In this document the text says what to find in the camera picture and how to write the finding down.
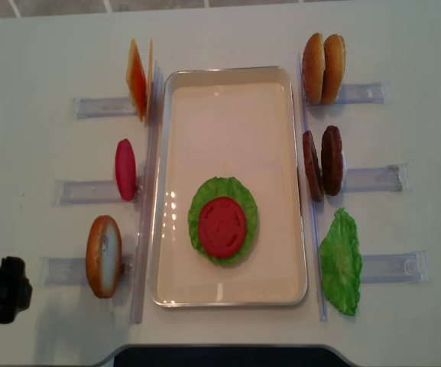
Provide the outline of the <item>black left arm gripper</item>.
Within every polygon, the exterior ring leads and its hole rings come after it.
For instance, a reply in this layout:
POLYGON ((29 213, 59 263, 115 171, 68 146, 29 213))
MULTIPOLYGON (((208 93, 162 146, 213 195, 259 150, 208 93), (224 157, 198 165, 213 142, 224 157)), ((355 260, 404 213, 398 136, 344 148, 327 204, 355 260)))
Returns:
POLYGON ((0 264, 0 324, 12 323, 18 313, 30 307, 32 291, 25 262, 18 257, 4 257, 0 264))

